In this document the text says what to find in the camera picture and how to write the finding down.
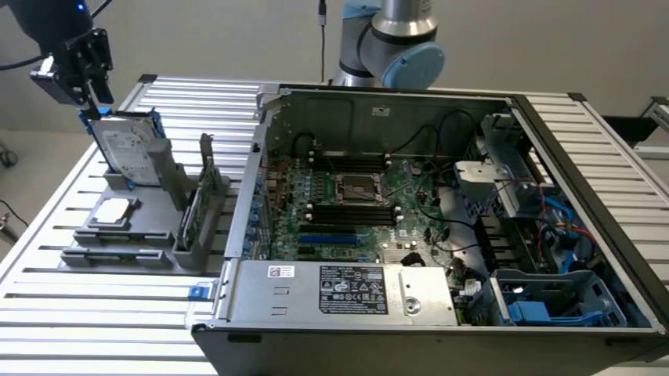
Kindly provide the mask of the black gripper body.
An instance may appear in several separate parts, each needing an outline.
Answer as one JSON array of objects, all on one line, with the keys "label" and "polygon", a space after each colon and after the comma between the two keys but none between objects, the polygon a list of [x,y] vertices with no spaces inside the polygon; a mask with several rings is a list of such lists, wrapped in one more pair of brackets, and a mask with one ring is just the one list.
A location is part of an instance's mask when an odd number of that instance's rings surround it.
[{"label": "black gripper body", "polygon": [[67,39],[58,48],[58,65],[66,77],[80,85],[90,84],[93,76],[114,69],[109,32],[94,28]]}]

